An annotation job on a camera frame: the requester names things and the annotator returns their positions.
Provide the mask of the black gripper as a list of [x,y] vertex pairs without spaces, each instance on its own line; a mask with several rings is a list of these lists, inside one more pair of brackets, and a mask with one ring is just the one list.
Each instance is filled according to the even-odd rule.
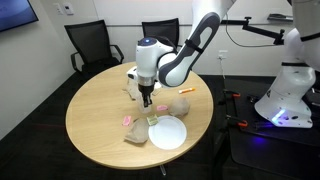
[[148,101],[148,106],[152,105],[151,93],[154,90],[154,86],[138,85],[138,90],[141,92],[143,97],[143,106],[147,107],[147,101]]

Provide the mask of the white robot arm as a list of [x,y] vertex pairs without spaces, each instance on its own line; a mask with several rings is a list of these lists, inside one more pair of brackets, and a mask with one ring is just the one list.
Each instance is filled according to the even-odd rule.
[[[193,0],[193,24],[180,50],[157,39],[141,39],[136,46],[136,80],[143,106],[152,104],[154,84],[177,87],[216,34],[222,19],[236,0]],[[281,70],[266,94],[255,103],[256,112],[277,127],[310,128],[311,110],[302,97],[320,71],[319,0],[291,0],[295,28],[284,38]]]

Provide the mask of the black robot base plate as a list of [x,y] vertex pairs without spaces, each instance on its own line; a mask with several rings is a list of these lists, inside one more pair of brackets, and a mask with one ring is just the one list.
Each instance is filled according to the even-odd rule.
[[276,127],[255,112],[257,99],[246,92],[231,99],[236,117],[248,121],[230,135],[233,159],[259,168],[319,167],[319,129]]

